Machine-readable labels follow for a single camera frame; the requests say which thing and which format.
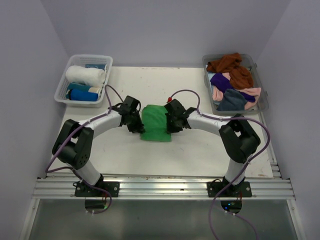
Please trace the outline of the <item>green towel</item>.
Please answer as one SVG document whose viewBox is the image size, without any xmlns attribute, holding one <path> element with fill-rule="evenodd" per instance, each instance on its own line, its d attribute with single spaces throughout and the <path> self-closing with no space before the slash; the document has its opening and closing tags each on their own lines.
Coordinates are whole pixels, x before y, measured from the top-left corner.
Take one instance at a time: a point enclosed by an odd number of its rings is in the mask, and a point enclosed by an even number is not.
<svg viewBox="0 0 320 240">
<path fill-rule="evenodd" d="M 161 143 L 172 141 L 171 134 L 167 132 L 167 112 L 164 106 L 153 104 L 148 104 L 142 109 L 141 120 L 145 130 L 140 134 L 142 141 Z"/>
</svg>

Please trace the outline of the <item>white towel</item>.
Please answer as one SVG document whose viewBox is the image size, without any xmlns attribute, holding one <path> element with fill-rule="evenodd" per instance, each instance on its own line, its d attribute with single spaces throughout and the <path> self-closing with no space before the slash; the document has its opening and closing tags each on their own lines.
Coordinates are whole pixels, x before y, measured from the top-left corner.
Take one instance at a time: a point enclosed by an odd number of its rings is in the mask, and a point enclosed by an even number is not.
<svg viewBox="0 0 320 240">
<path fill-rule="evenodd" d="M 70 83 L 100 88 L 105 84 L 106 73 L 101 69 L 72 65 L 67 69 L 65 77 Z"/>
</svg>

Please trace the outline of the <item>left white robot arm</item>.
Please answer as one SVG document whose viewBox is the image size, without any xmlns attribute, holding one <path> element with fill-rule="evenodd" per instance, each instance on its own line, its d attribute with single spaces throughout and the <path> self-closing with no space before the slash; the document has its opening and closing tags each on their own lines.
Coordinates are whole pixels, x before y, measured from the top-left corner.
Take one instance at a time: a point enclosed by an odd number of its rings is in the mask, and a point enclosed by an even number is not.
<svg viewBox="0 0 320 240">
<path fill-rule="evenodd" d="M 139 100 L 126 96 L 124 101 L 113 105 L 106 112 L 83 121 L 68 119 L 62 125 L 52 148 L 52 159 L 59 159 L 86 185 L 92 196 L 103 193 L 103 177 L 90 162 L 93 140 L 101 134 L 126 126 L 133 134 L 145 132 L 139 109 Z"/>
</svg>

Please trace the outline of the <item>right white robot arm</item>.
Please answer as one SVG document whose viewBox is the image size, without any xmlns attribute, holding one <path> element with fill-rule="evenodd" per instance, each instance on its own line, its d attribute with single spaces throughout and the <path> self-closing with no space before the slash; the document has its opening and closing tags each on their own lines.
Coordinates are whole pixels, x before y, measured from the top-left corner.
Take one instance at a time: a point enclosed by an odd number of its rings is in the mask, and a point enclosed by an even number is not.
<svg viewBox="0 0 320 240">
<path fill-rule="evenodd" d="M 253 156 L 261 144 L 259 136 L 247 120 L 216 120 L 216 117 L 203 116 L 197 109 L 185 109 L 176 99 L 168 102 L 166 109 L 166 130 L 178 133 L 183 129 L 202 130 L 221 138 L 227 155 L 230 157 L 227 172 L 223 177 L 223 192 L 227 196 L 235 196 L 245 179 L 243 169 L 248 159 Z"/>
</svg>

